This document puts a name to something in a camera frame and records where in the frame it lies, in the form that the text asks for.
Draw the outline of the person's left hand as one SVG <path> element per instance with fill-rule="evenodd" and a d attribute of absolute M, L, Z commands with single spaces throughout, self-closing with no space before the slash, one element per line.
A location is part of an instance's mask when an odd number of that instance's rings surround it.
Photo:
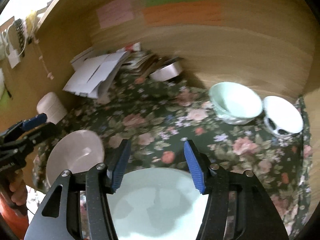
<path fill-rule="evenodd" d="M 8 178 L 10 181 L 9 189 L 12 192 L 11 200 L 18 206 L 22 206 L 27 202 L 27 188 L 23 179 L 23 171 L 17 170 Z"/>

